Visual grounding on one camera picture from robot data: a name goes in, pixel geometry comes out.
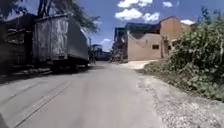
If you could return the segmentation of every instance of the truck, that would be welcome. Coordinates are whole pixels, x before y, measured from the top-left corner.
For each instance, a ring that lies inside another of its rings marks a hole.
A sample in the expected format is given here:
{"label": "truck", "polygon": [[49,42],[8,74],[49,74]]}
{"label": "truck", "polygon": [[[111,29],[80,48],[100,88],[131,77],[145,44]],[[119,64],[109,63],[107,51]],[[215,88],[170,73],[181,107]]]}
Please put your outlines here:
{"label": "truck", "polygon": [[68,14],[38,19],[32,41],[33,63],[46,65],[52,71],[63,67],[77,70],[89,64],[87,38]]}

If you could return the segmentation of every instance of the blue sky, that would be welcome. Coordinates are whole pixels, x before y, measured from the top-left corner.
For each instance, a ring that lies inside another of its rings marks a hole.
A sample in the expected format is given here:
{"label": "blue sky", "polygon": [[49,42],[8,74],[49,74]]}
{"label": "blue sky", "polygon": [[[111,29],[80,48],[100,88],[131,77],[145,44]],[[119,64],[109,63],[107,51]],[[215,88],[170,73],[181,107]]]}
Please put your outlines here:
{"label": "blue sky", "polygon": [[[197,21],[201,6],[224,11],[224,0],[77,0],[89,15],[100,16],[100,32],[88,35],[93,43],[109,50],[113,44],[114,28],[127,22],[157,23],[168,16],[176,16],[189,24]],[[35,13],[36,0],[27,0],[28,11]]]}

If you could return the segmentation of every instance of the concrete road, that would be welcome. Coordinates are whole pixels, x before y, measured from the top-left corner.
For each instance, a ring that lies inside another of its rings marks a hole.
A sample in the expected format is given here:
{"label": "concrete road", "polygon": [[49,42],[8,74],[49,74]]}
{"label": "concrete road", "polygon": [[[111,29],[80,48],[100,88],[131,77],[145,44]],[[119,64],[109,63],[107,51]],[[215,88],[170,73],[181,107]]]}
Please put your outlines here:
{"label": "concrete road", "polygon": [[153,96],[138,82],[130,69],[98,63],[87,72],[3,85],[0,127],[163,128]]}

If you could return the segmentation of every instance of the green vegetation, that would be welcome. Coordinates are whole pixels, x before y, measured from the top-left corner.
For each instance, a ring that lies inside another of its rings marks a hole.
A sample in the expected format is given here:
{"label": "green vegetation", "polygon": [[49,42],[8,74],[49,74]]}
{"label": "green vegetation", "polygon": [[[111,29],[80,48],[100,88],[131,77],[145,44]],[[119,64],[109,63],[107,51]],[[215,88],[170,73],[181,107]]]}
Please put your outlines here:
{"label": "green vegetation", "polygon": [[198,22],[180,38],[170,58],[148,64],[143,71],[184,91],[224,102],[224,16],[202,8]]}

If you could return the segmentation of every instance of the parked vehicle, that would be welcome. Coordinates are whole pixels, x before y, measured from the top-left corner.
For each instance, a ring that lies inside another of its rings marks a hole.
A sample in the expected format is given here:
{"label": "parked vehicle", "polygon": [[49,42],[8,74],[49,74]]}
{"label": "parked vehicle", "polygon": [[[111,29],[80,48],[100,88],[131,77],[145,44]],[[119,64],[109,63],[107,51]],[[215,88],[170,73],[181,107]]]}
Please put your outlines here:
{"label": "parked vehicle", "polygon": [[50,66],[77,69],[88,66],[87,39],[76,20],[70,15],[57,15],[37,20],[33,32],[33,62]]}

